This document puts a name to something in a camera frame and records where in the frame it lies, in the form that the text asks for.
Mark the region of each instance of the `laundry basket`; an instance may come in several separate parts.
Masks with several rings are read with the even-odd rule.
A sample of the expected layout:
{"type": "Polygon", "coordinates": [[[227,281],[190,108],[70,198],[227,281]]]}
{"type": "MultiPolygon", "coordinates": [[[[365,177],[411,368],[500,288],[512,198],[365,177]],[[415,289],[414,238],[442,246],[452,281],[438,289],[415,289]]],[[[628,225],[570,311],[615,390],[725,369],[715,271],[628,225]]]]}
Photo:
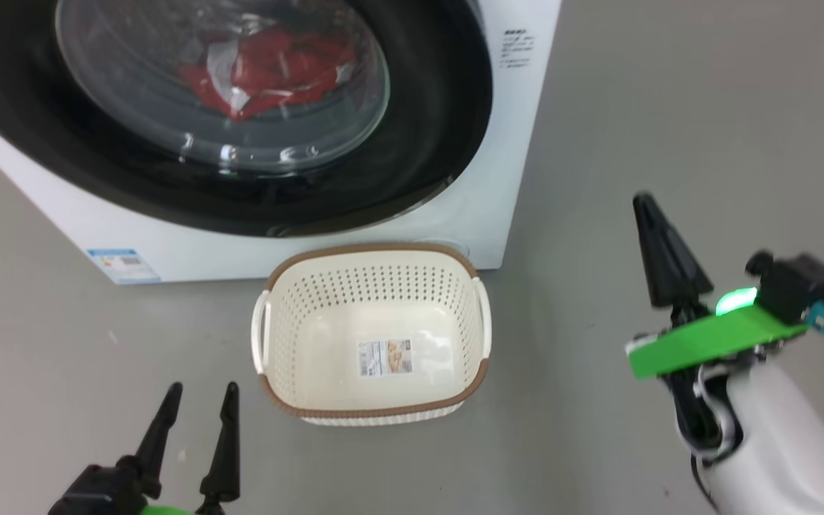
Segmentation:
{"type": "Polygon", "coordinates": [[[297,255],[252,313],[252,361],[272,401],[308,423],[373,426],[453,413],[491,352],[483,283],[441,245],[297,255]]]}

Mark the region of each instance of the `white washing machine body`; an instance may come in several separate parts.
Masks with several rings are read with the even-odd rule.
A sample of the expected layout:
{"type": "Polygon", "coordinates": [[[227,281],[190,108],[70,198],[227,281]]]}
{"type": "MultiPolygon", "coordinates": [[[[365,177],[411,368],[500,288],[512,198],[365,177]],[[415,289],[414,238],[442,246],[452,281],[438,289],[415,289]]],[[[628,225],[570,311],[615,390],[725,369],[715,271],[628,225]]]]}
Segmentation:
{"type": "Polygon", "coordinates": [[[494,100],[484,140],[441,193],[363,228],[246,237],[173,224],[92,195],[0,136],[0,169],[115,283],[264,278],[291,255],[334,245],[435,241],[499,268],[514,214],[560,0],[478,0],[494,100]]]}

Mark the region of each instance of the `washing machine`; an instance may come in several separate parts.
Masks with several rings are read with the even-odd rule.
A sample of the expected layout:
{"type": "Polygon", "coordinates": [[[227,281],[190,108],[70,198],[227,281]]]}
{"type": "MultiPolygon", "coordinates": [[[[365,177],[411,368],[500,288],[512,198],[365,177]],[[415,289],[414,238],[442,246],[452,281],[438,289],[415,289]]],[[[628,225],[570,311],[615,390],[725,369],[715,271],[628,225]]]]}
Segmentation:
{"type": "Polygon", "coordinates": [[[501,266],[559,0],[0,0],[0,168],[118,284],[501,266]]]}

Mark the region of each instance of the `white handle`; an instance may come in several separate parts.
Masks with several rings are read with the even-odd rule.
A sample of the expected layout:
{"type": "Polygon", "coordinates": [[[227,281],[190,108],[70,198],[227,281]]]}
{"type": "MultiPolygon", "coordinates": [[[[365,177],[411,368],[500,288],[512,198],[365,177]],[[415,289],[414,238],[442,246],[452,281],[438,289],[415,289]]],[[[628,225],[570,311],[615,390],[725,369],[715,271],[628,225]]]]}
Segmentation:
{"type": "Polygon", "coordinates": [[[252,351],[252,365],[256,373],[264,374],[265,366],[269,363],[269,318],[272,315],[272,305],[266,303],[269,290],[263,291],[256,306],[252,308],[252,322],[250,323],[250,350],[252,351]]]}
{"type": "Polygon", "coordinates": [[[491,354],[491,306],[488,303],[488,291],[485,291],[480,278],[472,278],[472,286],[475,287],[481,311],[481,358],[488,359],[491,354]]]}

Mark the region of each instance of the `floor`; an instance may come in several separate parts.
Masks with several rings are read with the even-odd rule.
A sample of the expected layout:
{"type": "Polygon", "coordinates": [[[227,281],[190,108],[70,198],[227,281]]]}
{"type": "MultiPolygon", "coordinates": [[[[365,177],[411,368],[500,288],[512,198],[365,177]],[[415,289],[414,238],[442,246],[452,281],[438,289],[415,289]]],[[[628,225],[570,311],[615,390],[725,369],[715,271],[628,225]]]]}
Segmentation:
{"type": "MultiPolygon", "coordinates": [[[[161,503],[195,509],[227,381],[229,513],[707,513],[670,399],[622,344],[657,329],[630,208],[651,190],[719,291],[749,255],[824,258],[824,2],[566,0],[504,267],[491,370],[449,417],[318,428],[246,351],[262,281],[115,287],[0,173],[0,513],[134,451],[183,381],[161,503]]],[[[824,341],[782,356],[824,417],[824,341]]]]}

